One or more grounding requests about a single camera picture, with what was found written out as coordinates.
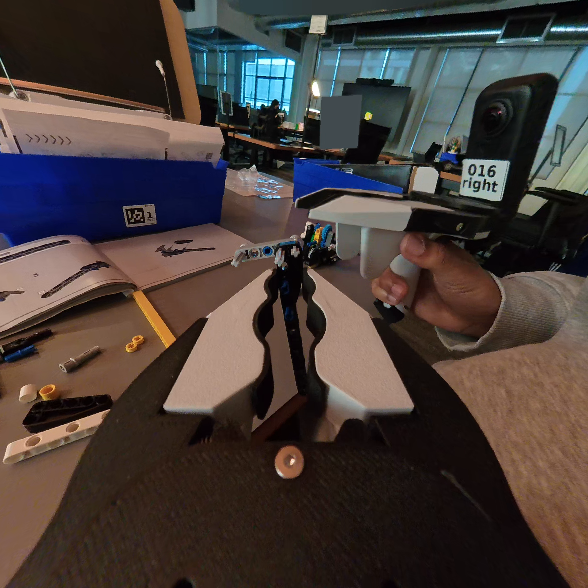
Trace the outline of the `black lego beam assembly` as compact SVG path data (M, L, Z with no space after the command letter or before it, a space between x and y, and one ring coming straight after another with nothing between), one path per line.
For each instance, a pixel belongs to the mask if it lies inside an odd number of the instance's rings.
M235 251L231 264L236 268L244 262L264 259L272 260L275 269L270 272L270 276L264 284L269 298L262 305L261 318L265 323L261 328L261 334L266 335L269 332L269 322L273 321L273 305L279 299L285 321L296 389L298 394L306 396L307 371L297 310L304 269L303 246L300 237L291 236L287 239L270 242L242 244Z

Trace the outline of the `long yellow lego beam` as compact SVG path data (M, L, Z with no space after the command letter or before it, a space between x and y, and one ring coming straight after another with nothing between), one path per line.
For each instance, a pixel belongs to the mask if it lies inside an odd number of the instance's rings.
M168 349L176 341L171 329L142 290L132 292L132 298L148 320L154 332L158 335L164 347Z

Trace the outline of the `person's right hand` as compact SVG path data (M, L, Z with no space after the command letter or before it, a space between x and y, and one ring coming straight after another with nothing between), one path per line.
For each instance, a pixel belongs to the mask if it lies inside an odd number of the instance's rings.
M492 276L449 239L407 233L401 255L418 266L417 286L387 268L371 282L375 298L408 307L419 319L448 332L479 339L492 327L502 293Z

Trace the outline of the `small blue storage bin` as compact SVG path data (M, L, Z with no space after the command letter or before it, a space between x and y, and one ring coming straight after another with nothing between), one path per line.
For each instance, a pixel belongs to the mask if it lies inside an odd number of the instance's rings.
M409 189L413 166L340 164L296 158L293 170L293 200L297 201L302 196L326 188L405 194Z

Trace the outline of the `thin metal rod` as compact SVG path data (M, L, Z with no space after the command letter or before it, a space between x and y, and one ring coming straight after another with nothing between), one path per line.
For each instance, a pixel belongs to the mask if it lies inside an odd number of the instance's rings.
M8 73L8 70L6 69L6 66L4 64L4 60L2 59L2 56L0 58L0 63L1 63L1 68L2 68L2 70L4 72L4 77L6 78L8 84L9 84L9 86L11 88L11 95L13 97L19 99L19 100L28 101L29 99L28 99L26 93L23 92L23 91L21 91L21 90L19 90L19 89L17 89L15 87L14 83L12 82L11 77L10 77L10 75Z

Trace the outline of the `lego instruction booklet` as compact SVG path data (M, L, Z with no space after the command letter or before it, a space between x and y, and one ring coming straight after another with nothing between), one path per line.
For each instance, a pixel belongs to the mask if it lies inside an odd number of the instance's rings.
M244 237L216 224L91 244L59 235L1 251L1 337L102 296L151 290L231 262Z

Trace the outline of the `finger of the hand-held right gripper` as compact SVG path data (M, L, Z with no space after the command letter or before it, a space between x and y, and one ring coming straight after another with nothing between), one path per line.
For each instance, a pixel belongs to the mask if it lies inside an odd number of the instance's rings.
M410 174L410 191L434 194L440 181L440 172L426 165L412 166Z
M361 272L384 272L400 254L400 244L417 211L451 213L431 203L368 190L327 188L299 197L295 207L308 218L334 225L341 260L360 256Z

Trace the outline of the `grey lego axle pin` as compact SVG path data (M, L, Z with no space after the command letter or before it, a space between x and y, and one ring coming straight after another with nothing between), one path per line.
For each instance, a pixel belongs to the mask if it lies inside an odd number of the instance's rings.
M98 345L84 351L77 356L70 357L68 360L59 364L60 370L64 373L72 373L77 371L80 367L87 364L92 358L96 357L100 353L100 347Z

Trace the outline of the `clear plastic bags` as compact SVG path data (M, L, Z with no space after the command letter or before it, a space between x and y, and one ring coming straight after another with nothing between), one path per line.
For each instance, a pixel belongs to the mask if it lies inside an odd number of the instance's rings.
M256 168L239 171L227 168L225 189L240 196L273 199L293 199L293 185L272 175L260 173Z

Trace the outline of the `person's grey sweater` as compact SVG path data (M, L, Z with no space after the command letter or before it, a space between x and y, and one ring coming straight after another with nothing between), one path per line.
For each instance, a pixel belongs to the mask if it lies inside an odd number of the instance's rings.
M549 558L587 587L587 302L546 342L435 369L488 438Z

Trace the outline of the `black panel with tan frame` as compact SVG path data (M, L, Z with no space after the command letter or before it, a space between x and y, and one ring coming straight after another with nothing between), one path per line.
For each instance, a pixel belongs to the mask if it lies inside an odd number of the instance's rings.
M175 1L1 1L1 56L17 89L201 122Z

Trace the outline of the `person's right forearm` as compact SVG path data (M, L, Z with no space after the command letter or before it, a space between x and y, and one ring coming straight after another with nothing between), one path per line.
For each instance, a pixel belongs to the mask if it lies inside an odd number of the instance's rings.
M481 336L437 327L447 349L494 368L587 371L587 278L554 272L492 278L502 298L490 327Z

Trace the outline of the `black bent lego beam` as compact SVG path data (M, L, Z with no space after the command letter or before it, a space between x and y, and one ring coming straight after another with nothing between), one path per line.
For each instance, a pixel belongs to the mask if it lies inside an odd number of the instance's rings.
M38 401L30 408L22 425L32 435L109 410L113 404L108 394Z

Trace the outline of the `black television screen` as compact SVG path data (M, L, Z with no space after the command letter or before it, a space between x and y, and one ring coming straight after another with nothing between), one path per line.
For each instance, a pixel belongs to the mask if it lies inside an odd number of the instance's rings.
M343 84L343 96L360 96L359 144L368 140L383 149L398 133L408 104L411 87L397 85L391 79L357 78Z

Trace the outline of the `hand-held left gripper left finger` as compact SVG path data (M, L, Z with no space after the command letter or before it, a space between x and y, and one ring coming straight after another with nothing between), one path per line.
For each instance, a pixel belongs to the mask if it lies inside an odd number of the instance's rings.
M251 437L258 413L254 390L271 372L259 314L269 305L273 319L269 283L275 276L275 270L264 271L206 317L163 405L166 413L230 421Z

